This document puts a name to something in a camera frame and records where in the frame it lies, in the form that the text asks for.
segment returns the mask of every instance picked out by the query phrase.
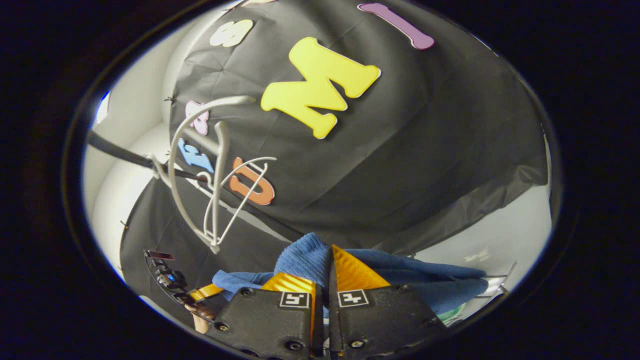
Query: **yellow foam letter m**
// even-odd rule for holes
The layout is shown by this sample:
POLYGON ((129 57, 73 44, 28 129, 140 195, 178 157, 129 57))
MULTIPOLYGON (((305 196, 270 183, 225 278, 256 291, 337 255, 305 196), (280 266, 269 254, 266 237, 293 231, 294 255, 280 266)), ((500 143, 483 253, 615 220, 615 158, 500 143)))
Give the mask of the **yellow foam letter m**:
POLYGON ((379 68, 335 53, 312 37, 297 42, 289 59, 306 81, 269 84, 260 106, 264 111, 278 109, 302 121, 318 139, 325 138, 338 120, 334 114, 322 115, 310 108, 347 109, 347 103, 329 80, 342 86, 348 97, 355 98, 364 94, 381 74, 379 68))

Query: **black cloth backdrop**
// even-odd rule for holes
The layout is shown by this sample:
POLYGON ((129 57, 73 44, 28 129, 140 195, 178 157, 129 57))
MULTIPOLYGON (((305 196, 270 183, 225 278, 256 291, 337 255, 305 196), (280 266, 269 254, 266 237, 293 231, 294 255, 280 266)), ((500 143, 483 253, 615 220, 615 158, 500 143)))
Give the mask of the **black cloth backdrop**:
MULTIPOLYGON (((182 201, 196 224, 201 224, 209 198, 185 179, 178 178, 182 201)), ((220 211, 222 230, 231 219, 231 212, 220 211)), ((169 298, 149 276, 143 250, 168 252, 175 261, 167 261, 173 270, 180 270, 188 290, 209 285, 219 270, 228 272, 270 272, 281 251, 289 244, 237 218, 227 238, 220 245, 223 256, 215 256, 191 231, 173 202, 171 190, 160 180, 152 179, 136 201, 127 219, 128 229, 122 235, 120 266, 125 282, 138 294, 153 300, 161 308, 184 323, 193 323, 191 315, 169 298)))
MULTIPOLYGON (((508 205, 536 184, 546 184, 543 113, 511 66, 476 38, 447 20, 402 1, 390 9, 435 39, 427 50, 351 0, 278 0, 236 8, 216 21, 191 48, 171 95, 170 136, 184 120, 189 101, 206 103, 250 95, 251 105, 225 106, 210 114, 227 121, 230 154, 274 156, 266 179, 276 197, 270 205, 247 202, 244 210, 295 241, 315 232, 346 249, 373 248, 408 255, 434 245, 508 205), (224 23, 250 19, 253 28, 234 47, 213 47, 211 35, 224 23), (304 37, 364 65, 381 77, 363 96, 335 111, 338 123, 323 140, 311 128, 278 111, 263 111, 260 98, 272 82, 303 81, 288 59, 304 37)), ((215 155, 185 136, 187 144, 215 155)), ((177 163, 192 173, 181 154, 177 163)), ((209 200, 179 179, 191 219, 201 224, 209 200)), ((237 207, 242 196, 227 188, 221 199, 237 207)), ((220 211, 220 231, 231 213, 220 211)), ((190 315, 161 292, 144 269, 142 249, 170 252, 172 266, 191 287, 211 283, 219 269, 269 272, 288 244, 240 218, 221 255, 193 234, 169 189, 151 180, 138 199, 122 238, 127 284, 181 321, 190 315)))

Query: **green object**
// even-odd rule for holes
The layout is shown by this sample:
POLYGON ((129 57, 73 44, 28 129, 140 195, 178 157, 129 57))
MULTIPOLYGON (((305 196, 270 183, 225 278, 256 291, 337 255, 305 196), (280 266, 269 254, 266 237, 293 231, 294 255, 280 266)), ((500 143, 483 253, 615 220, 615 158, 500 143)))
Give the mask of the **green object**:
POLYGON ((451 310, 451 311, 447 311, 446 313, 442 313, 438 316, 438 319, 440 319, 441 322, 443 323, 447 323, 449 320, 453 319, 454 316, 456 316, 460 311, 462 311, 462 308, 465 307, 464 304, 458 306, 457 308, 451 310))

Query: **blue cloth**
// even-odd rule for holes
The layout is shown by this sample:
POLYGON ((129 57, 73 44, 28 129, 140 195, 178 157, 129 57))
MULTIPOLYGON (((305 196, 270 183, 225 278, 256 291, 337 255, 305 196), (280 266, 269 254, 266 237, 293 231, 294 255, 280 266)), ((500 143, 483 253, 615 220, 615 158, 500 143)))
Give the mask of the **blue cloth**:
MULTIPOLYGON (((484 279, 480 279, 486 276, 482 270, 424 263, 378 250, 345 250, 372 268, 391 285, 411 284, 437 315, 456 309, 485 292, 488 286, 484 279)), ((309 279, 320 284, 323 291, 328 291, 330 258, 331 247, 323 243, 314 233, 310 233, 282 251, 274 272, 229 274, 220 270, 213 277, 212 282, 225 289, 222 295, 227 300, 231 300, 243 287, 259 289, 278 272, 309 279)), ((327 316, 328 310, 325 308, 324 317, 327 316)))

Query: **black plastic bracket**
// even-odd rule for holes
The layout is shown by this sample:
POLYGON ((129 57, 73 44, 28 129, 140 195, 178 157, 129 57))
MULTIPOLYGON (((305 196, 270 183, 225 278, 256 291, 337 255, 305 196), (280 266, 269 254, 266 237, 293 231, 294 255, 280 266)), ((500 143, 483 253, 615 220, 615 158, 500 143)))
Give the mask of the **black plastic bracket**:
POLYGON ((408 284, 347 291, 338 293, 338 298, 341 360, 398 355, 434 343, 447 333, 447 327, 408 284))
POLYGON ((316 306, 314 308, 314 331, 311 337, 311 352, 315 357, 322 357, 324 352, 324 319, 322 286, 316 284, 316 306))
POLYGON ((337 278, 335 263, 331 262, 329 270, 329 350, 333 358, 342 354, 342 336, 340 335, 340 317, 338 314, 337 278))
POLYGON ((286 294, 240 289, 216 316, 207 335, 263 359, 308 360, 313 309, 310 302, 307 307, 283 306, 286 294))

